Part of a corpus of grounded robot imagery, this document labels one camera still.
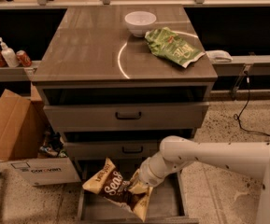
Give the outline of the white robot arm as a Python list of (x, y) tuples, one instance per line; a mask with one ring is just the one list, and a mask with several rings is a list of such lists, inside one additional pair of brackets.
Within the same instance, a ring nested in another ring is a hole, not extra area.
[(143, 193), (157, 187), (168, 175), (194, 161), (262, 180), (256, 224), (270, 224), (270, 142), (196, 143), (179, 136), (167, 136), (159, 151), (142, 162), (130, 191)]

